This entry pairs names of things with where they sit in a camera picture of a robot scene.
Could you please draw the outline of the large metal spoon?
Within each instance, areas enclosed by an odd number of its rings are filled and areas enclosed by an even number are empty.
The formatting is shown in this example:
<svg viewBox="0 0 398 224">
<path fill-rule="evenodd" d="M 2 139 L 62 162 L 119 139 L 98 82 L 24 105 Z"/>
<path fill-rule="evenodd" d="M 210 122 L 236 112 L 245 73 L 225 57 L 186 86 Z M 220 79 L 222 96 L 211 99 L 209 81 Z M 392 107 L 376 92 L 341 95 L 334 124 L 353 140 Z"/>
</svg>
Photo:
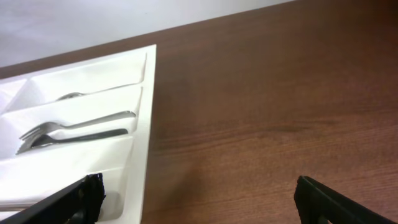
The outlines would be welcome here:
<svg viewBox="0 0 398 224">
<path fill-rule="evenodd" d="M 68 93 L 66 95 L 63 95 L 63 96 L 57 98 L 55 101 L 67 100 L 67 99 L 70 99 L 70 98 L 76 98 L 76 97 L 80 97 L 80 96 L 91 95 L 91 94 L 100 93 L 100 92 L 108 91 L 108 90 L 114 90 L 114 89 L 123 88 L 123 87 L 127 87 L 127 86 L 134 86 L 134 84 L 126 84 L 126 85 L 121 85 L 121 86 L 115 86 L 115 87 L 112 87 L 112 88 L 107 88 L 107 89 L 98 90 L 98 91 L 92 91 L 92 92 L 89 92 L 89 93 L 81 93 L 81 92 Z"/>
</svg>

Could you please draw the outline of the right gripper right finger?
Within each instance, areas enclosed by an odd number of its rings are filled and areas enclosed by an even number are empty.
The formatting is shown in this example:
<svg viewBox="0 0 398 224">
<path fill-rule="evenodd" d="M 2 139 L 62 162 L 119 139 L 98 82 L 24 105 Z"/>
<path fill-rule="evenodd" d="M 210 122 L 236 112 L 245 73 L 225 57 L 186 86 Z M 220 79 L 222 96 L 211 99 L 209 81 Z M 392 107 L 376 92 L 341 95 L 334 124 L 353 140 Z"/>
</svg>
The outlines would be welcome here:
<svg viewBox="0 0 398 224">
<path fill-rule="evenodd" d="M 302 224 L 395 224 L 309 176 L 299 176 L 294 201 Z"/>
</svg>

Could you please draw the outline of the dark-handled metal fork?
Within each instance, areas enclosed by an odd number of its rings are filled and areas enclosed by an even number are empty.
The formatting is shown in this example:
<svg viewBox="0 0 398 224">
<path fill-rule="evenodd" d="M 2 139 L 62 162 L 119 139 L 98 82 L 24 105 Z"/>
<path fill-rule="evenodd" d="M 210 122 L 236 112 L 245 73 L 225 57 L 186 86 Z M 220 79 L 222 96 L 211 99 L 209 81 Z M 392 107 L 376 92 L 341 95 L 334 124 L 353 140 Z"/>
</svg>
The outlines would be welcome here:
<svg viewBox="0 0 398 224">
<path fill-rule="evenodd" d="M 27 152 L 31 149 L 43 148 L 54 144 L 66 144 L 72 142 L 94 141 L 98 139 L 111 138 L 115 136 L 125 135 L 128 133 L 127 129 L 114 129 L 100 133 L 88 134 L 67 139 L 54 139 L 47 134 L 40 134 L 31 137 L 29 140 L 24 141 L 21 147 L 16 152 L 16 155 Z"/>
</svg>

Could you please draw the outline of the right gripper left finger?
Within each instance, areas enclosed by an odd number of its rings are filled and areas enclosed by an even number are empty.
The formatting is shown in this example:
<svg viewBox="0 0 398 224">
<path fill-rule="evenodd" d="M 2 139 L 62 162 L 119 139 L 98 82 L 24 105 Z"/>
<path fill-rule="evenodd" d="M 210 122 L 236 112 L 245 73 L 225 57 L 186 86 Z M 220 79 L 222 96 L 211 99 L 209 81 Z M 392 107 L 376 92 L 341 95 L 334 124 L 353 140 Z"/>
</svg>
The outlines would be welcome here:
<svg viewBox="0 0 398 224">
<path fill-rule="evenodd" d="M 105 197 L 102 173 L 90 174 L 1 224 L 95 224 Z"/>
</svg>

